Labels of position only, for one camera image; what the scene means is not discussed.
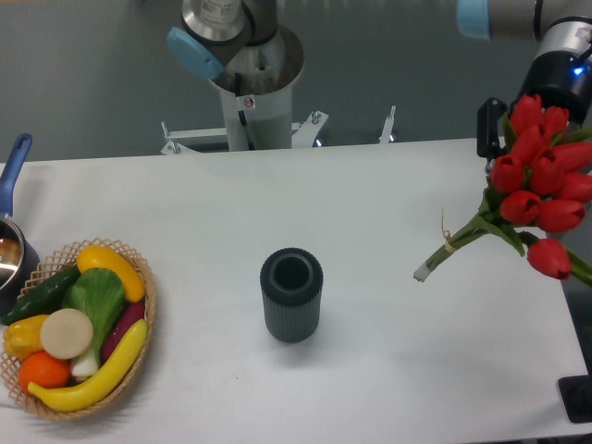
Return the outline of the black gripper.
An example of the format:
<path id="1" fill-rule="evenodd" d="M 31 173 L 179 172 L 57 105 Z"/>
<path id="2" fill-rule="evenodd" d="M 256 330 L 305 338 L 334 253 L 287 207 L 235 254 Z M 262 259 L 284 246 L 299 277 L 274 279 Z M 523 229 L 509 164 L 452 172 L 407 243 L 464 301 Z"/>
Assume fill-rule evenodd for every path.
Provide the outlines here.
<path id="1" fill-rule="evenodd" d="M 510 109 L 524 96 L 538 95 L 542 107 L 557 106 L 569 111 L 569 120 L 583 124 L 591 107 L 591 58 L 570 51 L 551 51 L 537 56 Z M 476 153 L 482 158 L 497 158 L 500 147 L 499 121 L 508 106 L 489 97 L 476 113 Z"/>

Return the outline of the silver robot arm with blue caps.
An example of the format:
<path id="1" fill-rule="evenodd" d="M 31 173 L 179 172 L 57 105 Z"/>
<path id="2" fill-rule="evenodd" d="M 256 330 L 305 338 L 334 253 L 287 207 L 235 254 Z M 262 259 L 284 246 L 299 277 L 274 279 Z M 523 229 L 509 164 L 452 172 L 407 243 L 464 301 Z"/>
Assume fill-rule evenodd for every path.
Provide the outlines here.
<path id="1" fill-rule="evenodd" d="M 539 47 L 521 87 L 543 106 L 568 111 L 580 129 L 591 106 L 591 5 L 587 1 L 460 1 L 457 26 L 469 38 L 534 39 Z M 278 20 L 275 1 L 186 1 L 167 45 L 192 75 L 218 90 L 232 151 L 314 147 L 327 115 L 292 119 L 302 74 L 299 37 Z"/>

